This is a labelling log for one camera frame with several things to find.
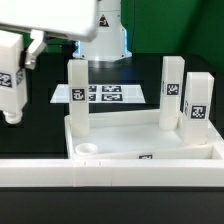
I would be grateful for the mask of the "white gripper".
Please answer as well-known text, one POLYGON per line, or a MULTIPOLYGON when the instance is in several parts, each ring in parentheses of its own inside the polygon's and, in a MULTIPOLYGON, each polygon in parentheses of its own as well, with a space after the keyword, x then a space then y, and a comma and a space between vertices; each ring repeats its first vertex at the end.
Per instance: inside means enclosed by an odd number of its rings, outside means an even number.
POLYGON ((31 44, 21 54, 21 67, 34 70, 47 46, 46 33, 91 42, 97 34, 98 6, 98 0, 0 0, 0 26, 25 32, 35 29, 31 44))

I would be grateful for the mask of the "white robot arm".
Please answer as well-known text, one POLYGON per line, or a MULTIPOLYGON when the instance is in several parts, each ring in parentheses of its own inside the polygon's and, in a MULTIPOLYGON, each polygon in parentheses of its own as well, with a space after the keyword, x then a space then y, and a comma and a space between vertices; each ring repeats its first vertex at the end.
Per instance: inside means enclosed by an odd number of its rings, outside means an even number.
POLYGON ((31 35, 24 64, 36 59, 49 37, 78 41, 78 55, 90 61, 117 61, 127 55, 121 24, 122 0, 0 0, 0 27, 31 35))

